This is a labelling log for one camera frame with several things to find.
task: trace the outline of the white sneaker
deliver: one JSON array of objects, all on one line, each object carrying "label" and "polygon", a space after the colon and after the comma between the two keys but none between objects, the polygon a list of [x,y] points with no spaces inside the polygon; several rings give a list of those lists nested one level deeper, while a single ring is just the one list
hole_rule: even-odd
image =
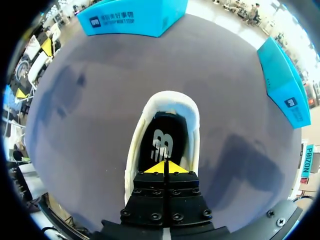
[{"label": "white sneaker", "polygon": [[164,159],[198,174],[199,118],[196,103],[183,93],[161,91],[149,99],[134,130],[126,161],[125,204],[138,171],[144,172]]}]

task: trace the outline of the box logo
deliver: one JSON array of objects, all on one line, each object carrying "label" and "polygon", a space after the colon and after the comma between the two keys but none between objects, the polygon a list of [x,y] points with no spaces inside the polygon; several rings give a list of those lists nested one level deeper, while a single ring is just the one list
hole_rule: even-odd
[{"label": "box logo", "polygon": [[99,27],[101,27],[99,18],[98,18],[97,16],[94,16],[94,17],[89,18],[89,21],[90,21],[91,26],[92,26],[93,28],[99,28]]},{"label": "box logo", "polygon": [[294,97],[291,97],[288,100],[285,100],[284,103],[288,108],[292,108],[297,105],[297,101]]}]

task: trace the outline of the new balance logo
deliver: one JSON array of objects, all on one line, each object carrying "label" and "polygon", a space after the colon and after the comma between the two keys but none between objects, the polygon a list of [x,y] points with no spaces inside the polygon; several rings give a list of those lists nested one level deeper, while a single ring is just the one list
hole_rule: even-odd
[{"label": "new balance logo", "polygon": [[155,162],[158,161],[158,157],[159,163],[171,157],[174,141],[169,134],[164,134],[160,129],[155,130],[152,145],[155,150],[151,151],[151,159]]},{"label": "new balance logo", "polygon": [[91,26],[93,28],[101,27],[99,18],[97,16],[91,17],[91,18],[89,18],[89,20],[90,20]]}]

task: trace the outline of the chair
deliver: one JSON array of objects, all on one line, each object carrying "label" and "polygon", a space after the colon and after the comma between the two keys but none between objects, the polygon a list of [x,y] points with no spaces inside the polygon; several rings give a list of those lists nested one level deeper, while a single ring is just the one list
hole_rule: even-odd
[{"label": "chair", "polygon": [[38,77],[38,74],[42,67],[45,65],[45,63],[48,61],[49,57],[47,54],[42,51],[39,56],[36,58],[34,63],[32,64],[29,72],[28,72],[28,81],[32,85],[33,89],[37,90],[37,87],[35,85],[35,81]]}]

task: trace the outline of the table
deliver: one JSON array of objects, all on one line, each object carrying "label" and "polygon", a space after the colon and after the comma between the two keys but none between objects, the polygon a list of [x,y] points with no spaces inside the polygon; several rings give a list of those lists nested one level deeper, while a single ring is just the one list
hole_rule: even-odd
[{"label": "table", "polygon": [[154,38],[80,31],[48,66],[29,110],[26,147],[48,191],[89,230],[120,222],[136,124],[159,91],[200,112],[200,190],[216,228],[235,231],[287,199],[300,157],[293,129],[266,95],[256,50],[186,15]]}]

